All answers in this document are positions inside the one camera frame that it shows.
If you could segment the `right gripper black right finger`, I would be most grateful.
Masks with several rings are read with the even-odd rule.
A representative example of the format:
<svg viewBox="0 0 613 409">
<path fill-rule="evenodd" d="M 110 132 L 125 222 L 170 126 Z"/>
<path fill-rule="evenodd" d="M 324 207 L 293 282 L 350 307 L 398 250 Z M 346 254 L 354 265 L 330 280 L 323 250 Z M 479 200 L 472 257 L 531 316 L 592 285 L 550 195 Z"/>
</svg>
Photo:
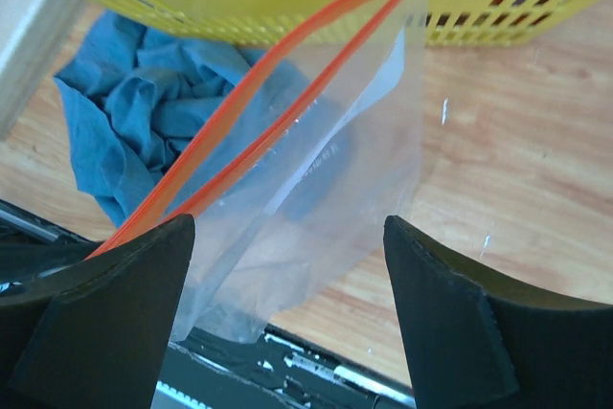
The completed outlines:
<svg viewBox="0 0 613 409">
<path fill-rule="evenodd" d="M 383 243 L 419 408 L 611 406 L 611 305 L 516 280 L 399 216 Z"/>
</svg>

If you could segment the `clear zip bag orange seal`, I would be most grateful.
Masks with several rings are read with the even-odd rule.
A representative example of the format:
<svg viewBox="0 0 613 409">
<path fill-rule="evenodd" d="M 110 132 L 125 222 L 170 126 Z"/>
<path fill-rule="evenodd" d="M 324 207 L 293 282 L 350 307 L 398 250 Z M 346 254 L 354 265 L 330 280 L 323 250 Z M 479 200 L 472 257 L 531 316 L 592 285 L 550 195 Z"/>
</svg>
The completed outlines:
<svg viewBox="0 0 613 409">
<path fill-rule="evenodd" d="M 256 340 L 380 244 L 420 176 L 427 0 L 333 0 L 256 50 L 105 249 L 194 230 L 170 339 Z"/>
</svg>

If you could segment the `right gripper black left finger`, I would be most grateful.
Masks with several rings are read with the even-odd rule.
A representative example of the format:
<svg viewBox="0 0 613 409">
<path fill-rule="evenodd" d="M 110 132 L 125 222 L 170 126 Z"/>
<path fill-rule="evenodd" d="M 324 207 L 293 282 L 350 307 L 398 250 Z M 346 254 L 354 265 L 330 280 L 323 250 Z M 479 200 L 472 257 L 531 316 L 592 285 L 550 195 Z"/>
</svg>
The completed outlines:
<svg viewBox="0 0 613 409">
<path fill-rule="evenodd" d="M 3 245 L 2 406 L 149 407 L 194 238 L 182 215 L 105 253 Z"/>
</svg>

